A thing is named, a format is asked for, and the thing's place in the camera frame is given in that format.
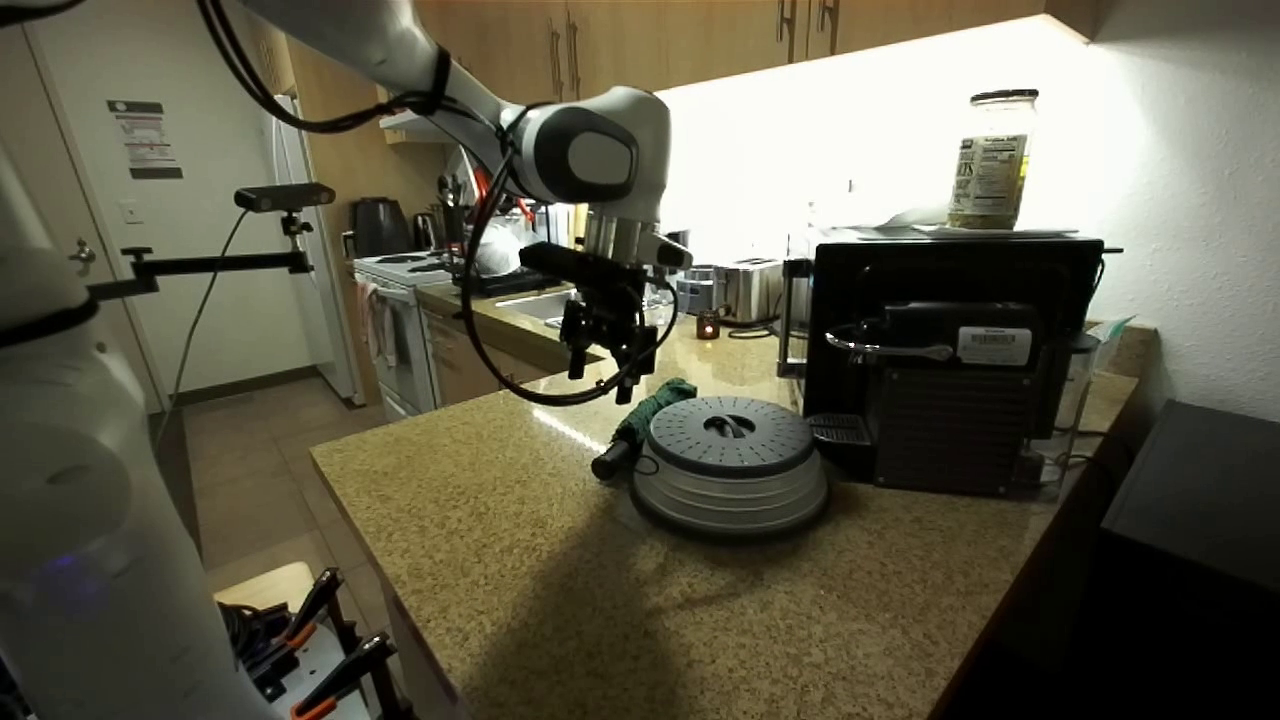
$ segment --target countertop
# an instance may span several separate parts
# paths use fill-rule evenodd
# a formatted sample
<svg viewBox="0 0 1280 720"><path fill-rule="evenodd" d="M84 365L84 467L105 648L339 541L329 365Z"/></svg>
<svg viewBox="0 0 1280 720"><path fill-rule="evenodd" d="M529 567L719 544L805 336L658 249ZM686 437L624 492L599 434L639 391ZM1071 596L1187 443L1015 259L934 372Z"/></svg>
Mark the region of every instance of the countertop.
<svg viewBox="0 0 1280 720"><path fill-rule="evenodd" d="M635 398L690 375L798 410L773 367L775 340L680 325ZM1128 391L1100 375L1090 423ZM807 537L713 547L587 471L624 412L495 391L312 454L472 717L930 717L1063 496L835 485Z"/></svg>

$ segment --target jar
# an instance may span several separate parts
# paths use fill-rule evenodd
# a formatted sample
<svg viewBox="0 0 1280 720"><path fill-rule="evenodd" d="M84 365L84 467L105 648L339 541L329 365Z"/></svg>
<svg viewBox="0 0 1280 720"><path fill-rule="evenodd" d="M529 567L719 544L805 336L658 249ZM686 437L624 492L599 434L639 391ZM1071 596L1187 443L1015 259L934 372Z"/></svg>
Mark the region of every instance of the jar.
<svg viewBox="0 0 1280 720"><path fill-rule="evenodd" d="M962 141L952 229L1013 229L1023 206L1035 90L978 92Z"/></svg>

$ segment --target white container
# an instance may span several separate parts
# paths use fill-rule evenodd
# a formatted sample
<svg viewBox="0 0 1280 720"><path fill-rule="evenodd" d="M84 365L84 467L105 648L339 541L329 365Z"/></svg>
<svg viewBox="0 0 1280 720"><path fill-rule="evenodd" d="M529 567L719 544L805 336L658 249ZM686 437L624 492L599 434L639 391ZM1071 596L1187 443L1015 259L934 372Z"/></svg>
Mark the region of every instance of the white container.
<svg viewBox="0 0 1280 720"><path fill-rule="evenodd" d="M1023 206L1035 90L978 92L962 141L952 229L1013 229Z"/></svg>

